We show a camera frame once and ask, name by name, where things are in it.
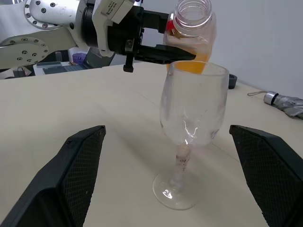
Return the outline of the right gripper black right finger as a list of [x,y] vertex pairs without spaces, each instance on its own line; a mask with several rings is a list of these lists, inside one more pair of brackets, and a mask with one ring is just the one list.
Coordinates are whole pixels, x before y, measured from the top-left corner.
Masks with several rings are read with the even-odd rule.
[[303,227],[303,159],[279,136],[240,125],[232,135],[247,186],[269,227]]

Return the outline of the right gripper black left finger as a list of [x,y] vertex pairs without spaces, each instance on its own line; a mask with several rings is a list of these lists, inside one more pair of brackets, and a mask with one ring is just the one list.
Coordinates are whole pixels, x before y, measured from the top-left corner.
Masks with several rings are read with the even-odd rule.
[[100,125],[70,136],[37,172],[0,227],[83,227],[105,135]]

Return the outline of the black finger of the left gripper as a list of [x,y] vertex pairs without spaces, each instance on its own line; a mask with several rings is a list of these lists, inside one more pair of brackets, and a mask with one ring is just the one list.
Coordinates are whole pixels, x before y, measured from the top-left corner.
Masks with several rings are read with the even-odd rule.
[[169,17],[170,14],[167,13],[144,10],[143,28],[155,29],[158,33],[164,34]]
[[134,55],[136,61],[155,64],[171,64],[175,61],[191,61],[196,58],[195,54],[182,50],[178,47],[158,44],[155,47],[141,45]]

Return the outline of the clear bottle with orange drink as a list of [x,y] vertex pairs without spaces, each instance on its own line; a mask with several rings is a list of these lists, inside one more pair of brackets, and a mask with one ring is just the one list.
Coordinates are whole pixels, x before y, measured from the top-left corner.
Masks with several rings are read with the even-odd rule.
[[196,57],[176,68],[200,74],[209,61],[216,38],[216,16],[210,0],[179,0],[170,14],[163,44],[175,46]]

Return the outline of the clear wine glass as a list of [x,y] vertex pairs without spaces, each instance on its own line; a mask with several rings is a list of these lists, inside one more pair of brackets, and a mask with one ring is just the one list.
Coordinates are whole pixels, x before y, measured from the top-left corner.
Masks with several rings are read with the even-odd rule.
[[229,71],[203,61],[170,64],[160,101],[160,124],[176,145],[172,171],[159,174],[152,185],[157,200],[173,210],[187,210],[197,201],[197,182],[186,174],[192,151],[206,146],[218,133],[225,114]]

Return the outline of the purple plastic jar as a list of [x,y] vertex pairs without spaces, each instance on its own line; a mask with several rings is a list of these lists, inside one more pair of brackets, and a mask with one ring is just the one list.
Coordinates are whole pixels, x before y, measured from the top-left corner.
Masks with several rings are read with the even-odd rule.
[[86,63],[87,54],[83,52],[78,52],[72,55],[72,61],[74,64],[82,65]]

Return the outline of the grey laptop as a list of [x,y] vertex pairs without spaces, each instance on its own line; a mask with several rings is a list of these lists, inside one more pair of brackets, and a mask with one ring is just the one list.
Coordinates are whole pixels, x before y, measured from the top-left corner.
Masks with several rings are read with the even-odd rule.
[[37,63],[33,66],[35,75],[48,75],[80,70],[89,70],[94,68],[103,68],[109,66],[112,61],[112,57],[101,56],[101,54],[98,52],[98,49],[96,48],[90,48],[89,51],[86,52],[86,54],[86,63],[82,65],[74,64],[73,61],[50,61]]

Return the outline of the grey folded umbrella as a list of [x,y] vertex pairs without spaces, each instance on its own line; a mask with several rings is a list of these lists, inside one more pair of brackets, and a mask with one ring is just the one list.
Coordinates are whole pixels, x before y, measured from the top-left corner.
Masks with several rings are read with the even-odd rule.
[[274,91],[259,91],[248,93],[248,96],[265,94],[263,102],[284,112],[290,118],[303,120],[303,99],[284,96]]

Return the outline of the black tape roll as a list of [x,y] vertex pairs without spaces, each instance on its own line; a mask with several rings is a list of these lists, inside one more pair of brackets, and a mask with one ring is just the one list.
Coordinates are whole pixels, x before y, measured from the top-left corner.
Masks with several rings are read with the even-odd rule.
[[235,89],[236,87],[236,83],[237,83],[237,79],[238,77],[233,75],[233,74],[229,74],[229,85],[228,85],[228,89]]

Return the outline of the small dark bag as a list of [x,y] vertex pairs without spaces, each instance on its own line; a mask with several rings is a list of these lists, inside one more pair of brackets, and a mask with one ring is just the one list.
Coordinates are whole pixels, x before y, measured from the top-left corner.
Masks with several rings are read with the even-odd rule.
[[26,77],[26,72],[22,67],[18,67],[13,70],[13,74],[15,78],[23,78]]

